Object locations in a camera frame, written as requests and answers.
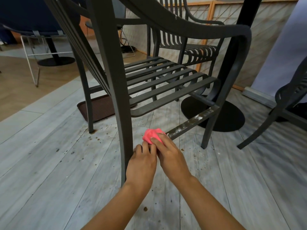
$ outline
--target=pink cloth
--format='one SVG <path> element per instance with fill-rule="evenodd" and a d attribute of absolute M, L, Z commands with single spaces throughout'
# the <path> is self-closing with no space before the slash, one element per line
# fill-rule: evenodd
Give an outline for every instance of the pink cloth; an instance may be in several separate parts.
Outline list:
<path fill-rule="evenodd" d="M 144 141 L 146 141 L 147 143 L 149 143 L 149 144 L 153 144 L 151 142 L 151 140 L 150 140 L 153 137 L 153 138 L 156 138 L 157 140 L 159 140 L 161 143 L 163 143 L 162 140 L 160 140 L 160 138 L 159 138 L 157 133 L 165 134 L 165 132 L 163 132 L 160 128 L 157 128 L 157 129 L 147 129 L 145 131 L 144 136 L 143 136 L 142 139 Z"/>

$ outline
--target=gray wood plank floor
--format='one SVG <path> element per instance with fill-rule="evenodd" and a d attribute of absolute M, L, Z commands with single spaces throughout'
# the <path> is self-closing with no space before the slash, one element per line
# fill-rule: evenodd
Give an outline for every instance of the gray wood plank floor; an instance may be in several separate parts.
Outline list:
<path fill-rule="evenodd" d="M 89 134 L 76 111 L 83 98 L 82 90 L 76 91 L 0 144 L 0 229 L 80 229 L 118 191 L 116 119 L 95 123 L 98 131 Z M 149 127 L 168 131 L 184 122 L 183 99 L 133 118 L 134 145 Z M 236 145 L 255 131 L 269 109 L 237 90 L 228 100 L 244 112 L 243 128 L 213 132 L 205 150 L 200 127 L 175 140 L 191 173 L 247 229 L 307 229 L 307 132 L 274 123 L 239 150 Z M 152 189 L 126 229 L 199 226 L 158 165 Z"/>

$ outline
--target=person's right hand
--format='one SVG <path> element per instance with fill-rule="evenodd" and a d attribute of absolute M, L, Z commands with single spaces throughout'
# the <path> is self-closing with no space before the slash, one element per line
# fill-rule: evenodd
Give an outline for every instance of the person's right hand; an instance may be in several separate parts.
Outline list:
<path fill-rule="evenodd" d="M 151 138 L 150 140 L 159 150 L 158 157 L 160 165 L 170 181 L 177 189 L 180 189 L 190 178 L 192 178 L 185 158 L 168 136 L 160 133 L 158 133 L 158 136 L 163 143 L 156 138 Z"/>

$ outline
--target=lattice partition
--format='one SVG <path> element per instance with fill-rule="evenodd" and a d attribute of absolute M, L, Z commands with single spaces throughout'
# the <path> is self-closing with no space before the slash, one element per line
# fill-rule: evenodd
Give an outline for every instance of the lattice partition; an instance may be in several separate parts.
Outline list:
<path fill-rule="evenodd" d="M 235 84 L 242 88 L 250 86 L 259 70 L 261 69 L 267 55 L 278 38 L 284 24 L 293 11 L 296 0 L 265 1 L 261 3 L 258 13 L 255 17 L 252 30 L 252 44 L 247 60 L 237 78 Z M 213 19 L 224 22 L 225 24 L 235 24 L 241 11 L 242 3 L 218 3 L 215 1 L 206 3 L 190 3 L 189 8 L 192 14 L 199 19 Z M 127 10 L 127 18 L 136 17 L 131 11 Z M 138 50 L 146 52 L 147 31 L 145 25 L 124 26 L 124 31 L 129 42 Z M 217 58 L 213 76 L 217 76 L 221 63 L 225 56 L 230 39 L 225 39 L 220 54 Z M 188 39 L 188 43 L 208 45 L 217 45 L 218 40 L 202 41 L 197 39 Z M 153 42 L 151 42 L 151 54 L 153 52 Z M 160 56 L 171 61 L 177 62 L 179 51 L 171 49 L 160 49 Z M 208 73 L 210 62 L 203 63 L 200 66 L 194 65 L 193 68 L 201 72 Z"/>
<path fill-rule="evenodd" d="M 263 2 L 260 5 L 251 27 L 251 49 L 235 82 L 237 86 L 244 88 L 253 83 L 295 5 L 296 1 Z M 225 24 L 235 24 L 241 7 L 242 4 L 240 3 L 216 4 L 213 20 L 219 20 Z M 229 41 L 230 39 L 225 39 L 221 47 L 214 67 L 213 76 L 217 76 Z M 217 40 L 208 40 L 207 44 L 216 45 Z M 200 71 L 207 73 L 209 66 L 209 62 L 203 63 Z"/>

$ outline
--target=black table pole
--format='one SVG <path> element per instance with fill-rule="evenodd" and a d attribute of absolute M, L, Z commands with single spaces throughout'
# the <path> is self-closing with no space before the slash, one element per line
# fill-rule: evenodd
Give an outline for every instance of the black table pole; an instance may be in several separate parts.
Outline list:
<path fill-rule="evenodd" d="M 46 38 L 46 42 L 48 44 L 50 52 L 57 53 L 52 38 Z M 73 62 L 75 62 L 75 58 L 73 57 L 67 57 L 67 56 L 59 57 L 58 54 L 52 54 L 52 58 L 43 59 L 38 61 L 37 63 L 41 66 L 60 66 L 60 65 L 71 64 Z"/>
<path fill-rule="evenodd" d="M 244 0 L 243 6 L 240 11 L 240 15 L 237 20 L 237 24 L 248 25 L 251 27 L 258 8 L 262 0 Z M 218 79 L 221 81 L 221 87 L 225 83 L 226 78 L 230 72 L 230 69 L 235 61 L 236 55 L 238 53 L 238 41 L 236 38 L 232 38 L 229 42 L 223 63 L 221 65 L 220 72 L 218 74 Z M 219 93 L 215 96 L 213 101 L 216 101 Z M 203 112 L 207 109 L 207 105 L 194 99 L 193 97 L 187 97 L 181 103 L 182 113 L 188 118 L 192 118 L 197 114 Z M 201 127 L 206 127 L 208 120 L 199 124 Z M 245 117 L 235 105 L 230 102 L 225 102 L 219 117 L 214 125 L 213 131 L 236 131 L 239 130 L 245 123 Z"/>

